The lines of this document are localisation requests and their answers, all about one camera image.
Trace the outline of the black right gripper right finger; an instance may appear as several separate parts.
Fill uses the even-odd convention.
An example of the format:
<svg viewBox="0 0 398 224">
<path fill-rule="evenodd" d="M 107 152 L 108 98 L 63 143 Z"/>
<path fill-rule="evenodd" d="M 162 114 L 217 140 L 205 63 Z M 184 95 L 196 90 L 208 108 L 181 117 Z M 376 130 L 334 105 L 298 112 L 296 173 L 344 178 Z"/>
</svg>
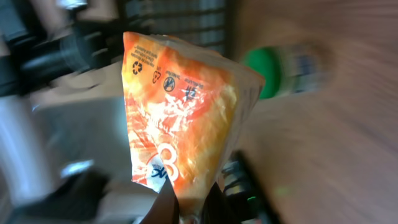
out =
<svg viewBox="0 0 398 224">
<path fill-rule="evenodd" d="M 216 182 L 205 200 L 201 224 L 239 224 Z"/>
</svg>

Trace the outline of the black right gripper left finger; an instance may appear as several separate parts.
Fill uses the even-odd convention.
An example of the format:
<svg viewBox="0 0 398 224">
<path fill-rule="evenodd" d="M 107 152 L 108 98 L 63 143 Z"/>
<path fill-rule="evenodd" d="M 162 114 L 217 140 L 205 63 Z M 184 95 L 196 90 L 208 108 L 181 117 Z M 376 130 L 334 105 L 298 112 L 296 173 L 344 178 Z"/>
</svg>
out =
<svg viewBox="0 0 398 224">
<path fill-rule="evenodd" d="M 179 224 L 179 204 L 169 179 L 141 224 Z"/>
</svg>

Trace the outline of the orange tissue pack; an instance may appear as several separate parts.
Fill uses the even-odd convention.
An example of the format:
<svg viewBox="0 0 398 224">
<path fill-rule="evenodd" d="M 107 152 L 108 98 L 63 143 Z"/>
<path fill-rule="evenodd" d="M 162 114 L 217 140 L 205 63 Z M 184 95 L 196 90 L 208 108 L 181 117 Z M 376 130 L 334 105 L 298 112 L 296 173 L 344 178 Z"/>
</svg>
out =
<svg viewBox="0 0 398 224">
<path fill-rule="evenodd" d="M 167 35 L 125 32 L 121 70 L 132 180 L 152 187 L 159 161 L 182 218 L 199 216 L 256 104 L 264 78 Z"/>
</svg>

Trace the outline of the green lidded jar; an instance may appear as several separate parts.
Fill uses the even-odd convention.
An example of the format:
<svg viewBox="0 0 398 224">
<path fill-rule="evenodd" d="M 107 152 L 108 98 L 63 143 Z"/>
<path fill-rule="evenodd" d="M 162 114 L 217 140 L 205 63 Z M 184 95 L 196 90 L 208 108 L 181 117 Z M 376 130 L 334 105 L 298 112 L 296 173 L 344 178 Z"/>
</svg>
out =
<svg viewBox="0 0 398 224">
<path fill-rule="evenodd" d="M 261 100 L 319 90 L 331 79 L 329 62 L 327 50 L 309 42 L 259 47 L 242 58 L 266 81 Z"/>
</svg>

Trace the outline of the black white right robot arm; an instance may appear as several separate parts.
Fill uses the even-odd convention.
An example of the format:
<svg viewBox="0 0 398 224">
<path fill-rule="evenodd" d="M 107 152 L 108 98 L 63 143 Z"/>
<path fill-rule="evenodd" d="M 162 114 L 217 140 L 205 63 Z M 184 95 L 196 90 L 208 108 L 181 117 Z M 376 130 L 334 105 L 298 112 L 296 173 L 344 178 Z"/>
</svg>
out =
<svg viewBox="0 0 398 224">
<path fill-rule="evenodd" d="M 156 223 L 254 223 L 282 224 L 283 221 L 262 192 L 259 181 L 241 151 L 232 155 L 229 167 L 223 171 L 236 179 L 220 190 L 215 184 L 205 204 L 196 217 L 184 220 L 180 214 L 178 200 L 169 180 L 165 181 L 154 204 L 142 219 L 141 224 Z"/>
</svg>

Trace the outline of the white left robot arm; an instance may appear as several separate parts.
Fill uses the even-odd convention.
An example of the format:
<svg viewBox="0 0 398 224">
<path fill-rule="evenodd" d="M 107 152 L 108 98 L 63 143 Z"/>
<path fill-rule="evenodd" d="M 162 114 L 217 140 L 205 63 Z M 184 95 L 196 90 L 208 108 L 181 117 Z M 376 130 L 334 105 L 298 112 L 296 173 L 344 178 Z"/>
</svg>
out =
<svg viewBox="0 0 398 224">
<path fill-rule="evenodd" d="M 72 73 L 109 65 L 100 52 L 116 17 L 112 1 L 2 1 L 1 220 L 17 207 L 41 222 L 114 223 L 106 175 L 92 170 L 66 179 L 49 151 L 33 104 L 55 106 L 93 96 L 90 87 L 51 88 Z"/>
</svg>

